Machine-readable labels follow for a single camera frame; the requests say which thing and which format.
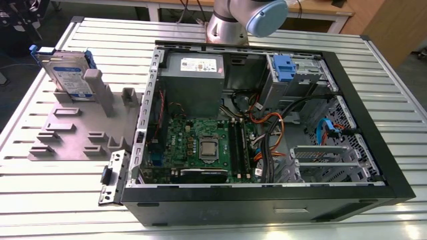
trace sticker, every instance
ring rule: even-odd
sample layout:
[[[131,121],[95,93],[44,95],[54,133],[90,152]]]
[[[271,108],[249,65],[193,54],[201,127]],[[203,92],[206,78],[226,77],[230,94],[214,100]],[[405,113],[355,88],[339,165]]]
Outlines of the sticker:
[[[263,176],[263,169],[255,168],[255,175],[257,176]]]
[[[351,12],[345,12],[345,11],[338,11],[337,14],[338,14],[338,15],[349,15],[349,16],[353,15]]]
[[[85,81],[85,73],[78,67],[54,67],[58,80],[67,93],[76,98],[90,98],[94,95],[91,87]]]
[[[187,72],[215,72],[217,73],[217,70],[218,70],[217,59],[183,58],[181,60],[181,70]]]
[[[263,105],[261,105],[258,102],[255,103],[255,107],[258,108],[258,110],[263,109]]]

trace metal bracket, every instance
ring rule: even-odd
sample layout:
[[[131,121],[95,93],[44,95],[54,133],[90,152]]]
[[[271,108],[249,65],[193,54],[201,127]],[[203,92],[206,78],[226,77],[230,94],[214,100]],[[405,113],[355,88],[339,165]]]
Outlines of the metal bracket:
[[[126,186],[131,154],[126,150],[111,153],[110,163],[102,173],[103,183],[98,205],[123,206],[121,203]]]

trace metal table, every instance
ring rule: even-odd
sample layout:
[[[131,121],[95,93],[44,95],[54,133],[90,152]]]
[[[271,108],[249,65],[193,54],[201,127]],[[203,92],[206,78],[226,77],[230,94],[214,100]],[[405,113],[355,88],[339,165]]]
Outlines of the metal table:
[[[86,18],[70,24],[56,48],[89,47],[113,91],[133,87],[143,92],[158,39],[203,42],[205,28],[193,24]],[[417,198],[337,223],[145,227],[125,207],[98,206],[105,161],[27,159],[56,101],[55,84],[42,70],[0,135],[0,236],[427,238],[427,114],[373,43],[354,35],[295,31],[278,31],[267,38],[250,36],[250,43],[337,52]]]

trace blue drive bracket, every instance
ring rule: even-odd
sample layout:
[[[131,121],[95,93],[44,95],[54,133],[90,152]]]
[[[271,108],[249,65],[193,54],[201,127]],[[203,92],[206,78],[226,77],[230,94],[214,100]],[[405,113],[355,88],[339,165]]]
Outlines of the blue drive bracket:
[[[273,65],[278,73],[279,82],[291,82],[297,74],[297,65],[289,55],[274,55]]]

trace blue hard drive label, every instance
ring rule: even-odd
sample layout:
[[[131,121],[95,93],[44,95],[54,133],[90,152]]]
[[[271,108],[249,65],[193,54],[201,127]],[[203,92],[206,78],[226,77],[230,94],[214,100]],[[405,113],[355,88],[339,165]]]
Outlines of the blue hard drive label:
[[[82,69],[78,67],[56,66],[56,67],[54,67],[54,70],[58,72],[82,72]]]
[[[85,100],[94,96],[94,91],[85,80],[85,71],[79,67],[54,67],[58,81],[75,99]]]
[[[70,94],[70,95],[76,98],[90,98],[94,96],[94,94]]]

